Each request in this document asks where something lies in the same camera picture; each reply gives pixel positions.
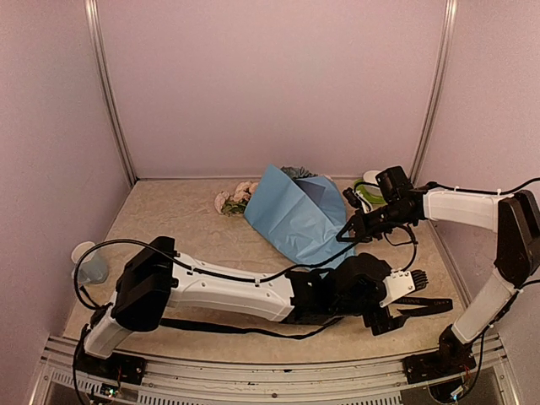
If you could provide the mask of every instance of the flower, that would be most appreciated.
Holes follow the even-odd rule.
[[[228,192],[221,192],[216,196],[216,199],[213,200],[213,205],[216,208],[216,211],[218,213],[223,213],[223,206],[225,205],[225,202],[227,201],[227,198],[230,197],[230,194]]]
[[[250,198],[251,198],[251,195],[249,192],[239,191],[239,192],[235,192],[235,195],[232,197],[232,200],[235,203],[239,203],[242,200],[249,201]]]
[[[248,190],[248,192],[251,195],[253,195],[253,193],[255,192],[255,190],[257,189],[258,186],[259,186],[259,182],[251,183],[251,186],[250,186],[250,189]]]
[[[250,181],[242,181],[238,186],[236,186],[235,194],[237,192],[247,192],[251,186]]]

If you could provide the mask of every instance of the pink wall panel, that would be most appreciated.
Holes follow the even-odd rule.
[[[445,3],[100,2],[138,175],[409,168]]]
[[[0,402],[23,403],[71,309],[69,253],[128,193],[79,0],[0,4]]]
[[[460,2],[451,61],[422,182],[509,189],[540,176],[540,3]],[[540,201],[540,186],[530,186]],[[492,270],[495,235],[438,226],[475,295]],[[540,397],[540,289],[500,327],[525,404]]]

